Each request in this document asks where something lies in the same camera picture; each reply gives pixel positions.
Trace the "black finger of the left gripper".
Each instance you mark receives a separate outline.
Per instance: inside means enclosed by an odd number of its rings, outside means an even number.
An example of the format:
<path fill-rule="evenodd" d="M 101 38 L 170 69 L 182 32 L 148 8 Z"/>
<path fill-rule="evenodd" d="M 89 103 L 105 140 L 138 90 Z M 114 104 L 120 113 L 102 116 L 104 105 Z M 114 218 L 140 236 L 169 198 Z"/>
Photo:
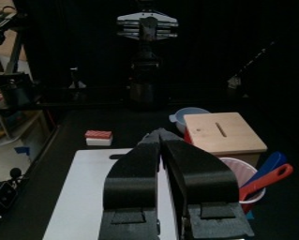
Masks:
<path fill-rule="evenodd" d="M 153 17 L 149 17 L 149 41 L 156 40 L 156 26 L 157 20 Z"/>
<path fill-rule="evenodd" d="M 148 30 L 148 20 L 146 18 L 140 18 L 138 20 L 138 37 L 142 41 L 149 41 L 149 30 Z"/>

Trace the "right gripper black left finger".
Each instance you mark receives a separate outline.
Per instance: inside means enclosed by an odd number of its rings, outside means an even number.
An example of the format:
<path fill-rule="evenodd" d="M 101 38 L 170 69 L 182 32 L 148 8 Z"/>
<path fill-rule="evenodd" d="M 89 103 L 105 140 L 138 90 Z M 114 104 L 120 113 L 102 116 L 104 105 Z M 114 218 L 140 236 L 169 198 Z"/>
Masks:
<path fill-rule="evenodd" d="M 105 177 L 97 240 L 157 240 L 158 131 L 116 160 Z"/>

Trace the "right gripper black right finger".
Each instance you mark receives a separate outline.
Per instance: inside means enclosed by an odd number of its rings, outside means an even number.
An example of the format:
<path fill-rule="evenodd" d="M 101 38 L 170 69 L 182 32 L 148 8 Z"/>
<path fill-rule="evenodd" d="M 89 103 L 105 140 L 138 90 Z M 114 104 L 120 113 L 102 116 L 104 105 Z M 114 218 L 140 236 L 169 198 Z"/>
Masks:
<path fill-rule="evenodd" d="M 237 180 L 229 167 L 162 128 L 158 138 L 178 239 L 251 238 L 253 232 L 239 203 Z"/>

